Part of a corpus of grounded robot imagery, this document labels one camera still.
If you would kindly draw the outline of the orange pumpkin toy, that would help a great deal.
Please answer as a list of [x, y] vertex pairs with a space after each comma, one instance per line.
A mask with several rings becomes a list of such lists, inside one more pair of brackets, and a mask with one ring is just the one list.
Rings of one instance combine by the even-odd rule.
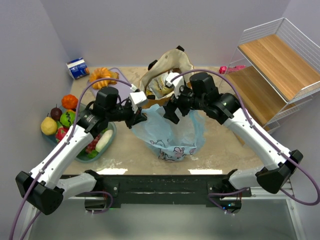
[[72, 94], [65, 95], [61, 100], [61, 105], [68, 110], [76, 109], [78, 105], [78, 99]]

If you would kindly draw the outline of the green watermelon toy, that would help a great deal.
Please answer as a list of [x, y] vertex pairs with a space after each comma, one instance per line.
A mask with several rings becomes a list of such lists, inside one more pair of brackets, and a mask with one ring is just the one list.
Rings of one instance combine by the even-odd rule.
[[66, 111], [60, 116], [60, 123], [65, 127], [69, 128], [73, 125], [76, 118], [76, 114], [72, 111]]

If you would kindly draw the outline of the light blue plastic bag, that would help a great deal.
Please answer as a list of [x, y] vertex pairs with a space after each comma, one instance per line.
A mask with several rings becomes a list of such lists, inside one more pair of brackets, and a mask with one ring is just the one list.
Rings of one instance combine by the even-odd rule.
[[165, 109], [158, 104], [143, 109], [147, 120], [132, 127], [134, 135], [145, 142], [161, 160], [179, 162], [197, 153], [205, 144], [205, 119], [191, 110], [182, 116], [177, 109], [178, 124], [164, 118]]

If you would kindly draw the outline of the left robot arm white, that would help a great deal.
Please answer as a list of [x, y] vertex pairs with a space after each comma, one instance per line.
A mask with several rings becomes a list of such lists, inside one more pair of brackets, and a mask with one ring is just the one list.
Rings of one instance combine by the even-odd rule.
[[148, 99], [143, 91], [135, 90], [118, 101], [116, 88], [103, 87], [94, 101], [76, 114], [75, 123], [52, 152], [30, 172], [21, 171], [15, 178], [20, 195], [45, 215], [52, 214], [67, 197], [93, 190], [99, 175], [88, 170], [71, 183], [61, 183], [65, 169], [76, 156], [91, 143], [110, 122], [124, 121], [128, 128], [146, 121], [141, 113]]

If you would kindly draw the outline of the brown Trader Joe's tote bag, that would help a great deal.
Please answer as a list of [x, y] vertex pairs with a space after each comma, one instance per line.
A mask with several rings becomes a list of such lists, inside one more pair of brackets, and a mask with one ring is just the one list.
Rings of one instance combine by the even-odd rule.
[[148, 103], [143, 106], [148, 109], [153, 105], [164, 105], [174, 89], [165, 85], [165, 80], [170, 74], [181, 74], [194, 69], [188, 55], [180, 45], [165, 52], [158, 60], [148, 66], [148, 71], [140, 78], [138, 87], [145, 93]]

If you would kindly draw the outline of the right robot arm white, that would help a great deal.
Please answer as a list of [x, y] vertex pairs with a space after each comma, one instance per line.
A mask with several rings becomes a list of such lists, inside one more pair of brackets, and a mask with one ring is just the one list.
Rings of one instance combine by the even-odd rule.
[[298, 150], [289, 150], [271, 137], [245, 110], [231, 93], [219, 93], [211, 75], [199, 72], [189, 79], [187, 86], [178, 73], [170, 73], [164, 80], [173, 94], [164, 105], [164, 118], [174, 124], [179, 122], [176, 110], [186, 116], [192, 110], [201, 110], [239, 136], [260, 158], [262, 167], [233, 170], [222, 186], [229, 191], [248, 187], [262, 187], [276, 194], [294, 173], [303, 155]]

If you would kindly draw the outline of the brown white chips bag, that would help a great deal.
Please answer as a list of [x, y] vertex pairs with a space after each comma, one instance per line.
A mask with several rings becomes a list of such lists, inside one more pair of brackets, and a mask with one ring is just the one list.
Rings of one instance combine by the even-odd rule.
[[165, 86], [165, 78], [172, 71], [162, 73], [154, 77], [146, 88], [146, 95], [150, 96], [150, 99], [160, 100], [165, 96], [169, 95], [174, 89]]

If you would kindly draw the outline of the dark red apple toy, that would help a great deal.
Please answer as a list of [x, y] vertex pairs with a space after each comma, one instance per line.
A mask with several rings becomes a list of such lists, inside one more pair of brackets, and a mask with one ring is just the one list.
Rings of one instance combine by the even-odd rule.
[[59, 121], [62, 114], [63, 114], [62, 110], [57, 106], [52, 108], [50, 111], [50, 117], [55, 121]]

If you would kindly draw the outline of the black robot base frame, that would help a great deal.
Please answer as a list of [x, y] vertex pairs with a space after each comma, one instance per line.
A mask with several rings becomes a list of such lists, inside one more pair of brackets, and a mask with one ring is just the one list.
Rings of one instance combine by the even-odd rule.
[[238, 212], [249, 188], [237, 190], [227, 174], [218, 175], [100, 175], [93, 190], [76, 197], [96, 197], [112, 208], [134, 205], [205, 205]]

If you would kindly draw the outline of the yellow pear toy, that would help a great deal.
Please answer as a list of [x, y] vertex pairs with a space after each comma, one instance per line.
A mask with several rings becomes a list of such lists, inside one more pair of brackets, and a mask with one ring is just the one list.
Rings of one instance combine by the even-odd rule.
[[53, 118], [47, 115], [42, 121], [40, 129], [44, 135], [50, 136], [56, 133], [56, 131], [58, 130], [58, 125]]

